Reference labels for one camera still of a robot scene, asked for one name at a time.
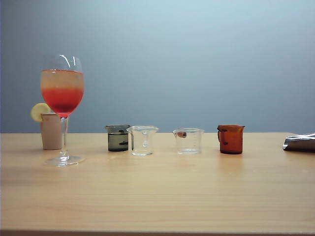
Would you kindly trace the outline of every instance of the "brown pitcher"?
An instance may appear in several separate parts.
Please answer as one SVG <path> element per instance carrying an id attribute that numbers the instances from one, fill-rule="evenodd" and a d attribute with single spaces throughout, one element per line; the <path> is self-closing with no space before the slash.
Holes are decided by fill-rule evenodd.
<path id="1" fill-rule="evenodd" d="M 237 124 L 221 124 L 218 126 L 221 153 L 241 154 L 243 152 L 244 127 Z"/>

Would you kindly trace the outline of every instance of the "empty beaker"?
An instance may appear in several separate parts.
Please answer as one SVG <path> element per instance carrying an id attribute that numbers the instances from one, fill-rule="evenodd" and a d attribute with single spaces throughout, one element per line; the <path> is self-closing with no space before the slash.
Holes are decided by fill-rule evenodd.
<path id="1" fill-rule="evenodd" d="M 218 126 L 221 153 L 241 154 L 243 152 L 244 127 L 237 124 L 221 124 Z"/>
<path id="2" fill-rule="evenodd" d="M 178 128 L 173 131 L 178 154 L 201 153 L 201 137 L 205 131 L 199 128 Z"/>
<path id="3" fill-rule="evenodd" d="M 151 125 L 137 125 L 127 129 L 131 134 L 131 149 L 133 155 L 150 155 L 153 153 L 153 135 L 158 128 Z"/>
<path id="4" fill-rule="evenodd" d="M 111 124 L 105 126 L 108 137 L 109 151 L 127 151 L 128 150 L 128 132 L 129 124 Z"/>

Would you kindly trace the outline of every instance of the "cocktail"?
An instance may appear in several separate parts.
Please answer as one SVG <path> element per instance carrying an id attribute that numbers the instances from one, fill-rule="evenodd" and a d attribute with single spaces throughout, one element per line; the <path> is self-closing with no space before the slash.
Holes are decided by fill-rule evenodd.
<path id="1" fill-rule="evenodd" d="M 62 123 L 62 149 L 59 156 L 47 160 L 47 165 L 78 164 L 84 158 L 72 156 L 66 149 L 68 118 L 79 105 L 84 93 L 84 76 L 77 57 L 57 55 L 46 58 L 41 71 L 41 94 L 48 106 L 56 112 Z"/>

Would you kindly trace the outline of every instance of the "dark liquid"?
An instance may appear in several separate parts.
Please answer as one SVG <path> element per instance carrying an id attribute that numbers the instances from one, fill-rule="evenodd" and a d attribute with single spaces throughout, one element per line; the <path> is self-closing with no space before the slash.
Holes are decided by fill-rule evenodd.
<path id="1" fill-rule="evenodd" d="M 108 150 L 109 151 L 127 151 L 128 150 L 128 134 L 121 134 L 121 133 L 108 134 Z"/>

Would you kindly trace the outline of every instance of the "beaker with dark liquid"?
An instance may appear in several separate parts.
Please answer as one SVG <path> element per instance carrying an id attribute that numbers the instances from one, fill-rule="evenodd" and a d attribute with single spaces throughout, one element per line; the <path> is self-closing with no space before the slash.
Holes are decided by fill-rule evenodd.
<path id="1" fill-rule="evenodd" d="M 218 125 L 218 139 L 221 153 L 241 154 L 243 152 L 244 127 L 237 124 Z"/>
<path id="2" fill-rule="evenodd" d="M 109 151 L 127 151 L 128 150 L 128 131 L 129 124 L 111 124 L 105 126 L 108 137 Z"/>

